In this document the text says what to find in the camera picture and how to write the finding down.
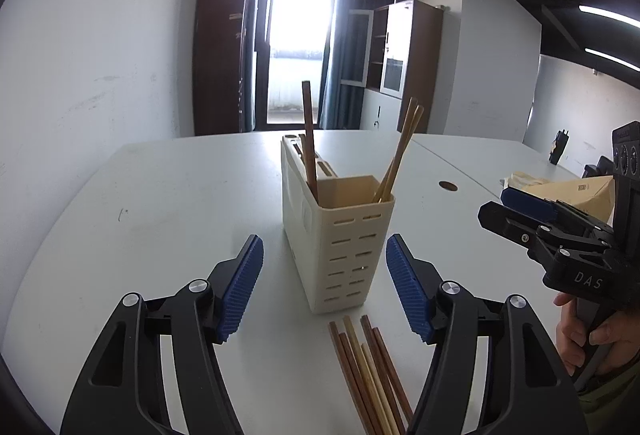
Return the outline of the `person right hand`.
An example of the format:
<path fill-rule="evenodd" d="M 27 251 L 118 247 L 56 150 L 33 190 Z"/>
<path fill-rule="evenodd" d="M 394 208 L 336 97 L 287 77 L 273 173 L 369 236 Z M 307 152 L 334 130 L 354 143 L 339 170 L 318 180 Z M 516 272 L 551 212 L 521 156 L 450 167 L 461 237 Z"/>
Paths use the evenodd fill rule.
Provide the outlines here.
<path fill-rule="evenodd" d="M 574 296 L 559 293 L 553 303 L 561 307 L 555 345 L 569 375 L 585 363 L 587 345 L 610 347 L 596 374 L 605 374 L 623 367 L 639 354 L 638 311 L 618 311 L 600 327 L 587 333 L 586 327 L 577 317 Z"/>

